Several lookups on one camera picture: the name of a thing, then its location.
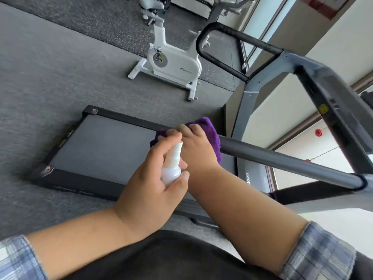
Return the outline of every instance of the yellow sticker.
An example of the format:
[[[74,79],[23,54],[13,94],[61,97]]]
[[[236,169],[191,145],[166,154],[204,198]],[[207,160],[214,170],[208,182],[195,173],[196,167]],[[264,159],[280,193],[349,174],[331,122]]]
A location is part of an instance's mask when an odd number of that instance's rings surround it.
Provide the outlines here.
[[[326,104],[321,104],[319,106],[319,112],[320,112],[321,115],[325,114],[328,111],[329,111],[329,108]]]

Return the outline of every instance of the gray floor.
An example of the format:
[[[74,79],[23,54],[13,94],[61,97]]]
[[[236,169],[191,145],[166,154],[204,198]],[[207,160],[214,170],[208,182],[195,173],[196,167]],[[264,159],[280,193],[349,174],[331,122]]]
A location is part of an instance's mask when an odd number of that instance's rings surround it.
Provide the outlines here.
[[[199,100],[147,75],[126,75],[139,56],[0,4],[0,239],[29,233],[111,203],[30,184],[38,164],[88,104],[174,126],[202,116],[221,121],[231,92],[202,82]],[[172,216],[165,228],[237,255],[212,229]]]
[[[89,35],[126,51],[146,57],[153,41],[151,27],[141,18],[138,0],[0,0],[12,7],[35,14],[54,23]],[[189,30],[198,31],[205,22],[200,16],[171,5],[165,16],[166,40],[186,49],[193,38]],[[212,33],[212,55],[235,69],[240,68],[238,47],[226,35]],[[201,79],[234,91],[239,80],[201,59]]]

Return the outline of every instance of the plaid shirt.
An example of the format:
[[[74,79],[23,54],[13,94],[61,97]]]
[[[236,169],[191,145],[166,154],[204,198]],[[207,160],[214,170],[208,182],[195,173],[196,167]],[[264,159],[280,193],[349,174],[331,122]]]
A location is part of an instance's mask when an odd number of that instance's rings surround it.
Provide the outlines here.
[[[309,222],[280,277],[283,280],[348,280],[355,249]],[[0,280],[46,280],[47,276],[25,236],[0,242]]]

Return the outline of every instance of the exercise bike seat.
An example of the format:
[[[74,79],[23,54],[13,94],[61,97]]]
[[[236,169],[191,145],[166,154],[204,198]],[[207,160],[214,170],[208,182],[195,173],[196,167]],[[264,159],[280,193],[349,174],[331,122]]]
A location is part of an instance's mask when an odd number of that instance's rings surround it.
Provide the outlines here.
[[[143,9],[156,9],[156,10],[164,10],[165,5],[157,0],[139,0],[140,7]]]

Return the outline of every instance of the white spray bottle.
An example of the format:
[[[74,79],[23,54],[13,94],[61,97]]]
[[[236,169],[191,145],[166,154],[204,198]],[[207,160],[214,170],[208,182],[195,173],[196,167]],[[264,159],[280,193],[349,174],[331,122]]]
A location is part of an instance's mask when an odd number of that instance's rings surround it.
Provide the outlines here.
[[[183,142],[177,143],[173,146],[170,151],[166,154],[165,161],[162,166],[162,182],[168,187],[181,175],[181,169],[179,167],[180,152]]]

